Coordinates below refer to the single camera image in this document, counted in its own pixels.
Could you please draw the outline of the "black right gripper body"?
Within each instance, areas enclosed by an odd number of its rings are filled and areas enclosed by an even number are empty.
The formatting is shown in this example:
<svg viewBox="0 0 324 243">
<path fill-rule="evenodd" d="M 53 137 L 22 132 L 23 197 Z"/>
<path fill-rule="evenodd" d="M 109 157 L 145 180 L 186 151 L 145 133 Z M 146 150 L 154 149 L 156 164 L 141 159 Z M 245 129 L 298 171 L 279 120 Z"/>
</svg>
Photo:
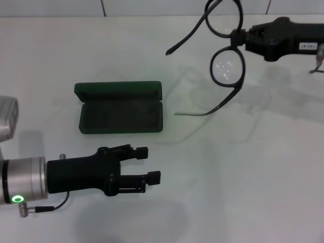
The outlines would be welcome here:
<svg viewBox="0 0 324 243">
<path fill-rule="evenodd" d="M 275 62 L 285 55 L 316 55 L 323 44 L 322 23 L 295 23 L 288 17 L 254 25 L 246 32 L 246 50 Z"/>
</svg>

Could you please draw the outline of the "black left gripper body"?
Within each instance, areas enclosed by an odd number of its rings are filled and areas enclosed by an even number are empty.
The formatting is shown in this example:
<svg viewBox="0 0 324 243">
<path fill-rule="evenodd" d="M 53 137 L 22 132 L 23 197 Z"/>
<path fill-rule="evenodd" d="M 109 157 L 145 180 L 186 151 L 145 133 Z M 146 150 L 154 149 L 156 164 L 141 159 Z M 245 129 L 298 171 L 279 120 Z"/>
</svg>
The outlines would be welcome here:
<svg viewBox="0 0 324 243">
<path fill-rule="evenodd" d="M 115 196 L 120 176 L 120 159 L 107 147 L 99 148 L 87 157 L 47 162 L 50 194 L 95 188 L 106 196 Z"/>
</svg>

